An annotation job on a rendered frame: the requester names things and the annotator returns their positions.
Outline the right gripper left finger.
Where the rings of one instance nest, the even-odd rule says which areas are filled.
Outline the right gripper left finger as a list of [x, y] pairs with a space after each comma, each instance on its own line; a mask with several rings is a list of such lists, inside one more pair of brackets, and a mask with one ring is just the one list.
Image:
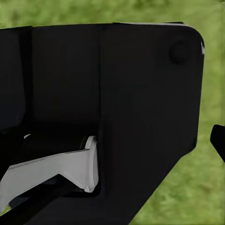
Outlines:
[[0, 130], [0, 181], [24, 143], [20, 125]]

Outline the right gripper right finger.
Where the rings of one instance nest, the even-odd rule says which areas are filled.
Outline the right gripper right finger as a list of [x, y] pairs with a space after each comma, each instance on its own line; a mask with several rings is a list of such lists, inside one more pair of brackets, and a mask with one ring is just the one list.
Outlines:
[[210, 142], [225, 162], [225, 127], [214, 125], [210, 136]]

